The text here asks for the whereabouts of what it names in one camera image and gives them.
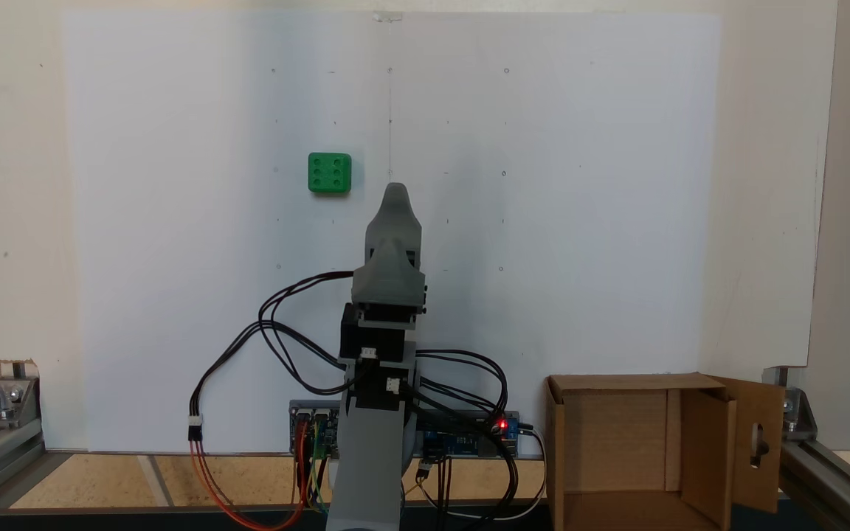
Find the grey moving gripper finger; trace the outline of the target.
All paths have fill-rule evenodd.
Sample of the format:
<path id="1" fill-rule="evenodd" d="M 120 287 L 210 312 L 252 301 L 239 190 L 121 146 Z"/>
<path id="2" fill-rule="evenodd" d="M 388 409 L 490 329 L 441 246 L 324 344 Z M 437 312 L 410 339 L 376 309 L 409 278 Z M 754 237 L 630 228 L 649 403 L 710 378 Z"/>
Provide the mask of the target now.
<path id="1" fill-rule="evenodd" d="M 365 230 L 365 262 L 372 258 L 381 240 L 398 240 L 410 265 L 421 267 L 421 222 L 412 208 L 408 189 L 399 182 L 387 185 L 380 208 Z"/>

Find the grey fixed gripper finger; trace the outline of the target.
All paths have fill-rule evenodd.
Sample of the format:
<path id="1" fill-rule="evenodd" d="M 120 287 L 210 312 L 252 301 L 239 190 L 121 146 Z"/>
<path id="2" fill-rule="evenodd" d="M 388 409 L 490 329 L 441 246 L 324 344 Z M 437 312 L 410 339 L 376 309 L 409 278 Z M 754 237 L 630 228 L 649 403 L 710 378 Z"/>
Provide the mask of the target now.
<path id="1" fill-rule="evenodd" d="M 367 262 L 354 271 L 351 302 L 355 305 L 424 305 L 425 275 L 409 262 L 401 241 L 381 240 Z"/>

